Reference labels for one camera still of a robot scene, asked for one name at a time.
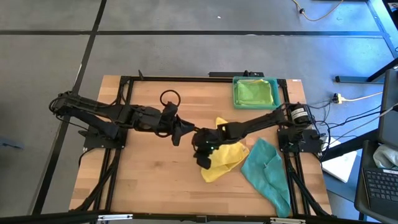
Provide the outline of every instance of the metal bracket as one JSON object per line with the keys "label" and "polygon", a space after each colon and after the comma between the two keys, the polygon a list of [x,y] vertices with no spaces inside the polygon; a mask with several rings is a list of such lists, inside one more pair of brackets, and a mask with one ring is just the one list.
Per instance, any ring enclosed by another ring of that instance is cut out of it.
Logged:
{"label": "metal bracket", "polygon": [[272,224],[305,224],[305,220],[293,218],[271,218]]}
{"label": "metal bracket", "polygon": [[85,137],[83,147],[87,149],[103,148],[103,149],[123,149],[126,144],[127,129],[119,128],[118,139],[109,139],[101,135],[97,129],[89,126],[88,131],[79,131],[79,134]]}
{"label": "metal bracket", "polygon": [[277,79],[277,83],[278,83],[278,85],[279,85],[280,87],[282,87],[282,88],[287,88],[286,79],[280,79],[280,78],[278,78],[278,79]]}
{"label": "metal bracket", "polygon": [[126,215],[98,215],[98,221],[111,221],[111,220],[129,220],[132,219],[132,214]]}
{"label": "metal bracket", "polygon": [[130,81],[131,77],[127,77],[127,76],[122,76],[120,77],[120,82],[119,82],[119,86],[125,86],[129,81]]}
{"label": "metal bracket", "polygon": [[281,152],[313,152],[318,153],[320,151],[322,140],[317,136],[318,133],[313,129],[305,129],[301,133],[301,141],[292,142],[293,139],[297,138],[295,129],[278,129],[278,142]]}

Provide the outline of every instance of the green cloth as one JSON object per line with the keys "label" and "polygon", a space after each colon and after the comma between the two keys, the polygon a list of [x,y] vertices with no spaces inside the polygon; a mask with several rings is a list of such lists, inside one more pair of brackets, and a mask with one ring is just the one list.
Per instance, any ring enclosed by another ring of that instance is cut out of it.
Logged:
{"label": "green cloth", "polygon": [[265,140],[258,139],[241,172],[275,206],[278,217],[285,218],[290,213],[290,194],[282,164],[276,148]]}
{"label": "green cloth", "polygon": [[237,105],[273,105],[271,84],[265,80],[238,80],[234,85]]}

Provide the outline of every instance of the keyboard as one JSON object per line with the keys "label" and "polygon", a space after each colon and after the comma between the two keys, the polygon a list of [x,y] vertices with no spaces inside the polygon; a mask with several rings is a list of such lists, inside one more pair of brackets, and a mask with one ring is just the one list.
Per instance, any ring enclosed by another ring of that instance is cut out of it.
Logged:
{"label": "keyboard", "polygon": [[398,171],[363,168],[366,194],[371,210],[398,218]]}

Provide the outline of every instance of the towel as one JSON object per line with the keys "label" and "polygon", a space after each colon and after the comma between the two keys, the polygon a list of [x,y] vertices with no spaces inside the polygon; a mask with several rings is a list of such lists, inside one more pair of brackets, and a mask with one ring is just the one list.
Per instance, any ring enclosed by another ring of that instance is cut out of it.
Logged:
{"label": "towel", "polygon": [[239,105],[273,105],[271,84],[265,80],[238,80],[235,84]]}
{"label": "towel", "polygon": [[378,168],[398,170],[398,151],[385,144],[376,149],[373,160]]}
{"label": "towel", "polygon": [[276,148],[263,139],[257,140],[241,169],[253,187],[276,208],[278,217],[290,213],[290,195],[282,159]]}
{"label": "towel", "polygon": [[[222,118],[216,119],[216,125],[227,123]],[[206,182],[213,182],[223,174],[236,167],[247,155],[249,149],[242,143],[222,145],[210,154],[211,167],[201,169],[201,175]]]}

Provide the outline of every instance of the wooden table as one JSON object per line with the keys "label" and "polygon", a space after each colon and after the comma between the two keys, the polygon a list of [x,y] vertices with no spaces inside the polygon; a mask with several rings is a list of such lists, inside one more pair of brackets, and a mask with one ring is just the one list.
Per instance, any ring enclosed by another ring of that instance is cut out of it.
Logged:
{"label": "wooden table", "polygon": [[[120,76],[106,75],[98,101],[112,102],[118,92]],[[305,102],[300,80],[287,80],[290,102]],[[178,115],[196,126],[215,128],[219,116],[227,121],[247,121],[269,113],[267,110],[236,110],[233,108],[231,83],[202,82],[134,82],[131,104],[163,109],[160,94],[168,89],[181,95]],[[174,101],[172,94],[165,100]],[[252,148],[258,138],[278,148],[277,126],[249,134],[242,143]],[[170,138],[153,133],[129,131],[122,150],[111,211],[123,213],[204,214],[274,216],[273,205],[260,195],[244,178],[240,166],[207,184],[200,167],[193,158],[193,133],[182,137],[180,145],[172,145]],[[87,153],[78,172],[70,209],[79,206],[98,182],[104,149]],[[301,153],[305,183],[315,200],[331,213],[322,170],[312,154]],[[104,208],[105,186],[100,208]],[[302,201],[296,186],[299,212]]]}

